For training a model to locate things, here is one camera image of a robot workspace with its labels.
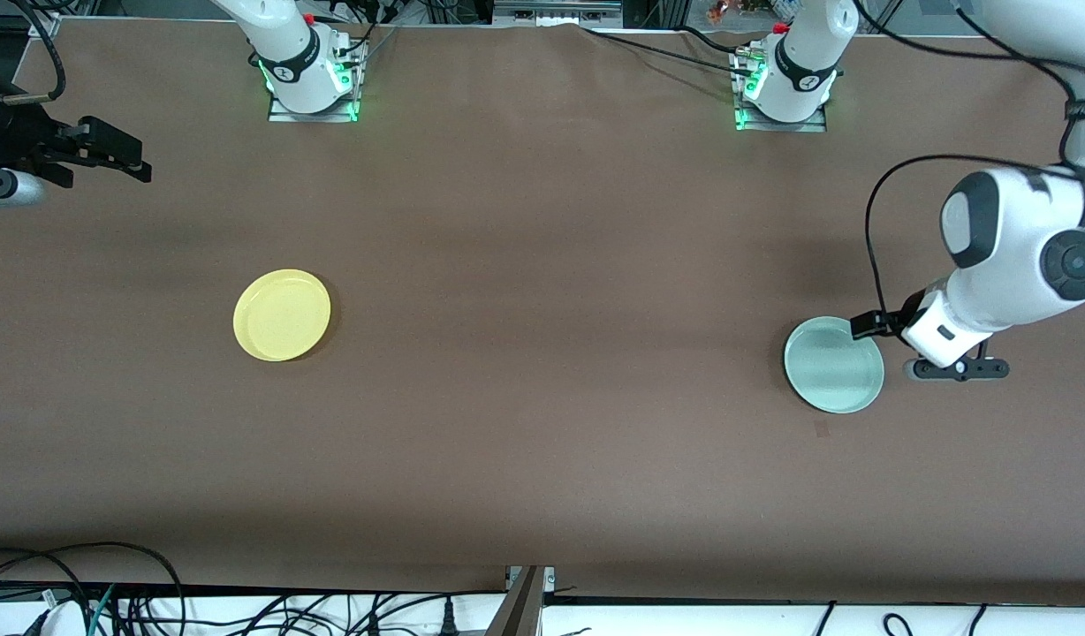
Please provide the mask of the pale green round plate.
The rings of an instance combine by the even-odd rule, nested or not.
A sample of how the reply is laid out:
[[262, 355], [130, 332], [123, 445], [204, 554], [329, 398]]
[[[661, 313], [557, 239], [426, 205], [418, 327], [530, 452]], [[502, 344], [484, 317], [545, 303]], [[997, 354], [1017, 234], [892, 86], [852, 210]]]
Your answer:
[[877, 343], [851, 334], [848, 319], [818, 315], [786, 338], [786, 380], [800, 398], [825, 414], [857, 414], [884, 386], [885, 365]]

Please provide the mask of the yellow round plate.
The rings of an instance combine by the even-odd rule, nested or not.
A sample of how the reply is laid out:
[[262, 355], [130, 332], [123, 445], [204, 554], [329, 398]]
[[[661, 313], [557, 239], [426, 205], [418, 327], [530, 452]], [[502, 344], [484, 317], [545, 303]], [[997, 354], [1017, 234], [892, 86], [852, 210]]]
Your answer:
[[321, 279], [299, 269], [257, 277], [237, 298], [237, 344], [265, 362], [296, 360], [326, 338], [332, 301]]

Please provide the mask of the colourful background items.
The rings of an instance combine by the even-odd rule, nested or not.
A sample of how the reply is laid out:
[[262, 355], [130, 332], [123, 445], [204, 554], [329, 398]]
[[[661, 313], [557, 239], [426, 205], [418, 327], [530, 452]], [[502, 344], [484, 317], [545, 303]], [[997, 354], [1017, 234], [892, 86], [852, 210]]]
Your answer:
[[773, 16], [771, 0], [709, 0], [705, 16], [712, 25], [727, 20], [766, 18]]

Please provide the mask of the grey metal background device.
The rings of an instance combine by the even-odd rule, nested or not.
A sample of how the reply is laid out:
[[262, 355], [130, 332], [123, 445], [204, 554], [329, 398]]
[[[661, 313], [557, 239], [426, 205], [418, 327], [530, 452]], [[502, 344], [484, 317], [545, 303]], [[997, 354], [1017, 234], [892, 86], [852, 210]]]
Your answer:
[[623, 28], [623, 4], [622, 0], [493, 0], [492, 24]]

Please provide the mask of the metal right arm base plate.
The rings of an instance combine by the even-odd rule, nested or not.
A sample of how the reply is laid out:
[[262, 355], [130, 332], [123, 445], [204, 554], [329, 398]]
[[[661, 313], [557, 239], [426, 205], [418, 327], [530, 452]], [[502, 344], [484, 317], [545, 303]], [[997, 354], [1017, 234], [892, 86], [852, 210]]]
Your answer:
[[328, 124], [360, 120], [369, 44], [363, 40], [352, 42], [344, 33], [334, 35], [332, 43], [337, 47], [320, 54], [301, 75], [299, 82], [277, 81], [268, 69], [263, 69], [265, 88], [270, 93], [269, 120]]

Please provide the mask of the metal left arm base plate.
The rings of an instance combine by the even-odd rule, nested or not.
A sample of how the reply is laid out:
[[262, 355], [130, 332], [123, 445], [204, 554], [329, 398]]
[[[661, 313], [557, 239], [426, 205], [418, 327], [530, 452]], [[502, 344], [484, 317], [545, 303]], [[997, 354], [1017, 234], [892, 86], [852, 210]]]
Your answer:
[[728, 54], [732, 68], [735, 126], [740, 132], [824, 133], [825, 104], [838, 69], [793, 77], [773, 67], [766, 49], [739, 47]]

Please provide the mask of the aluminium frame profile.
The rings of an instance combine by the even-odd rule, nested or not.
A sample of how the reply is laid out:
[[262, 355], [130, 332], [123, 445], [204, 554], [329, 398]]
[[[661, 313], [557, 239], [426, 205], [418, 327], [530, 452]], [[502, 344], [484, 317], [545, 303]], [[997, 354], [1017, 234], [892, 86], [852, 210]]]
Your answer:
[[548, 594], [556, 592], [553, 567], [507, 568], [507, 593], [483, 636], [540, 636]]

